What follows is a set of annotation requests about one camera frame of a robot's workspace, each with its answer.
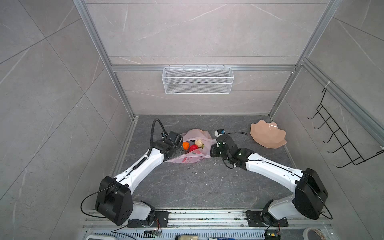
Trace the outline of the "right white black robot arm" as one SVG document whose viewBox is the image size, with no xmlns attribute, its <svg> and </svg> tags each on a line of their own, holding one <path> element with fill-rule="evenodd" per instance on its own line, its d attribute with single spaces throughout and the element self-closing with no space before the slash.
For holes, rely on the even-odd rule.
<svg viewBox="0 0 384 240">
<path fill-rule="evenodd" d="M 217 143 L 211 146 L 211 157 L 221 158 L 229 169 L 241 168 L 260 174 L 292 192 L 288 197 L 266 203 L 258 217 L 264 225 L 273 226 L 284 218 L 298 215 L 311 220 L 323 215 L 329 194 L 315 170 L 293 169 L 247 148 L 240 149 L 223 129 L 217 130 L 215 135 Z"/>
</svg>

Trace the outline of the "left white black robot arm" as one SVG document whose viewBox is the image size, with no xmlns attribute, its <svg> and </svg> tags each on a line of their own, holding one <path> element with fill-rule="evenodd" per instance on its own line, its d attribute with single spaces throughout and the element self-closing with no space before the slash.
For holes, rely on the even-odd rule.
<svg viewBox="0 0 384 240">
<path fill-rule="evenodd" d="M 97 194 L 96 211 L 117 226 L 128 221 L 141 221 L 150 226 L 156 209 L 143 201 L 134 201 L 132 194 L 152 170 L 174 156 L 182 145 L 183 137 L 171 131 L 161 140 L 151 143 L 146 154 L 133 166 L 115 177 L 105 177 Z"/>
</svg>

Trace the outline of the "pink plastic bag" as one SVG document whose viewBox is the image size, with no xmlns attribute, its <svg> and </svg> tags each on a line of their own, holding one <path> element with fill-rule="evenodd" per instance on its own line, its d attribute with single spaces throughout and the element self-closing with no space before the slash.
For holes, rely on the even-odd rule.
<svg viewBox="0 0 384 240">
<path fill-rule="evenodd" d="M 216 145 L 217 141 L 212 138 L 208 131 L 192 129 L 186 133 L 182 133 L 181 136 L 183 137 L 184 143 L 190 143 L 188 151 L 181 147 L 181 150 L 176 152 L 175 156 L 170 160 L 167 160 L 167 162 L 175 164 L 192 164 L 211 158 L 211 146 Z M 190 150 L 193 145 L 192 142 L 196 140 L 201 140 L 202 147 L 192 151 Z"/>
</svg>

